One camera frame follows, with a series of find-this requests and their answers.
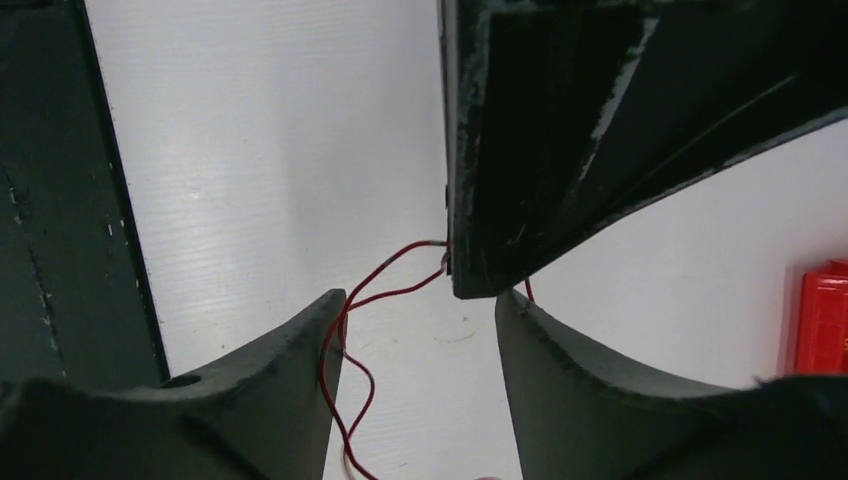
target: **red wire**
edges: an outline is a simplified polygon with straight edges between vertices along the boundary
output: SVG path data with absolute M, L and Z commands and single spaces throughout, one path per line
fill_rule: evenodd
M 365 367 L 365 365 L 363 365 L 358 360 L 354 359 L 353 357 L 351 357 L 350 355 L 347 354 L 346 345 L 345 345 L 346 344 L 346 342 L 345 342 L 345 330 L 346 330 L 345 326 L 346 326 L 346 322 L 347 322 L 347 314 L 348 314 L 348 312 L 350 312 L 350 310 L 352 310 L 354 308 L 353 306 L 355 304 L 354 304 L 353 300 L 356 298 L 356 296 L 359 294 L 359 292 L 361 292 L 362 289 L 364 289 L 369 283 L 371 283 L 371 281 L 374 280 L 374 278 L 377 277 L 377 275 L 382 273 L 383 270 L 385 270 L 395 260 L 397 260 L 398 258 L 405 255 L 407 252 L 414 250 L 416 248 L 420 248 L 420 247 L 447 247 L 447 246 L 448 246 L 447 242 L 444 242 L 444 241 L 422 240 L 422 241 L 419 241 L 419 242 L 411 243 L 411 244 L 403 247 L 402 249 L 398 250 L 394 255 L 389 257 L 385 262 L 383 262 L 379 267 L 377 267 L 373 272 L 371 272 L 370 275 L 365 277 L 365 279 L 362 282 L 360 282 L 359 285 L 357 285 L 350 292 L 350 295 L 345 300 L 344 305 L 342 305 L 341 311 L 339 311 L 338 315 L 336 315 L 336 318 L 333 320 L 333 323 L 330 325 L 330 328 L 327 330 L 327 335 L 324 337 L 324 343 L 321 346 L 322 352 L 321 352 L 321 359 L 320 359 L 320 365 L 319 365 L 319 368 L 320 368 L 320 371 L 321 371 L 321 376 L 320 376 L 320 379 L 319 379 L 320 384 L 321 384 L 321 393 L 324 395 L 324 401 L 327 403 L 327 407 L 330 409 L 330 413 L 332 414 L 333 419 L 336 422 L 336 425 L 338 425 L 338 427 L 339 427 L 339 432 L 341 433 L 341 436 L 342 436 L 342 442 L 344 443 L 344 454 L 347 456 L 348 459 L 350 459 L 350 463 L 353 464 L 353 467 L 357 471 L 359 471 L 359 473 L 364 475 L 365 478 L 367 478 L 369 480 L 376 480 L 377 477 L 375 477 L 373 474 L 368 472 L 368 470 L 366 470 L 356 460 L 356 457 L 353 455 L 353 447 L 351 446 L 350 437 L 353 434 L 356 427 L 359 426 L 359 423 L 365 417 L 365 413 L 368 411 L 368 407 L 371 406 L 371 402 L 374 400 L 376 383 L 374 382 L 374 376 L 371 375 L 371 372 L 368 371 L 368 369 Z M 410 293 L 410 292 L 413 292 L 413 291 L 418 290 L 420 288 L 423 288 L 428 283 L 430 283 L 433 280 L 435 280 L 436 278 L 438 278 L 438 276 L 441 275 L 441 273 L 444 271 L 444 269 L 445 269 L 445 261 L 443 260 L 442 261 L 442 268 L 439 270 L 438 274 L 433 274 L 433 275 L 427 277 L 426 280 L 419 282 L 416 285 L 413 285 L 412 287 L 403 288 L 403 289 L 399 289 L 399 290 L 392 290 L 392 291 L 389 291 L 389 292 L 384 292 L 384 293 L 377 294 L 377 295 L 374 295 L 372 297 L 366 298 L 362 302 L 359 302 L 358 304 L 356 304 L 356 307 L 361 307 L 361 306 L 367 305 L 368 303 L 371 303 L 371 302 L 378 300 L 380 298 L 386 298 L 386 297 L 390 297 L 390 296 L 393 296 L 393 295 L 402 295 L 404 293 Z M 352 428 L 350 429 L 350 432 L 348 432 L 348 430 L 345 428 L 344 421 L 342 420 L 341 415 L 339 414 L 339 411 L 336 408 L 336 404 L 333 401 L 332 395 L 330 394 L 330 389 L 327 386 L 327 372 L 326 372 L 327 352 L 330 349 L 330 344 L 333 341 L 333 335 L 334 334 L 338 334 L 338 336 L 339 336 L 339 344 L 341 346 L 341 351 L 342 351 L 342 355 L 344 356 L 344 358 L 346 358 L 348 361 L 350 361 L 351 363 L 356 365 L 360 370 L 362 370 L 366 374 L 366 376 L 368 376 L 368 381 L 371 384 L 371 388 L 370 388 L 370 391 L 369 391 L 369 394 L 368 394 L 368 400 L 366 400 L 365 405 L 363 406 L 359 415 L 356 417 L 356 420 L 354 420 L 354 422 L 352 424 Z
M 524 279 L 524 289 L 527 290 L 527 299 L 536 303 L 536 299 L 533 298 L 533 288 L 530 286 L 530 277 Z

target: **red object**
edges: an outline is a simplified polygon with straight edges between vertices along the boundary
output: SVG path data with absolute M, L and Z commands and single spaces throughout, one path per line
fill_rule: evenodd
M 795 372 L 848 373 L 848 260 L 804 275 Z

